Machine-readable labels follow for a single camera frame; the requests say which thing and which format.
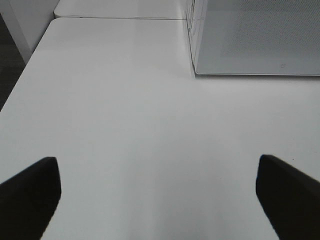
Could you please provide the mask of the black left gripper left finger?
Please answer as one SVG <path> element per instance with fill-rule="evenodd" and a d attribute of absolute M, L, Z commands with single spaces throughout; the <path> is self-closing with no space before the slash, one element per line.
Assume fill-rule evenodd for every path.
<path fill-rule="evenodd" d="M 55 157 L 45 157 L 0 185 L 0 238 L 39 240 L 61 199 Z"/>

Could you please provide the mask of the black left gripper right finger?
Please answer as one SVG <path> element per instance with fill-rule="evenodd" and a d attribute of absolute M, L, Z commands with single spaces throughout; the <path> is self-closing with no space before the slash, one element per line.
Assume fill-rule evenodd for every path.
<path fill-rule="evenodd" d="M 320 238 L 320 183 L 299 169 L 263 154 L 255 193 L 280 240 Z"/>

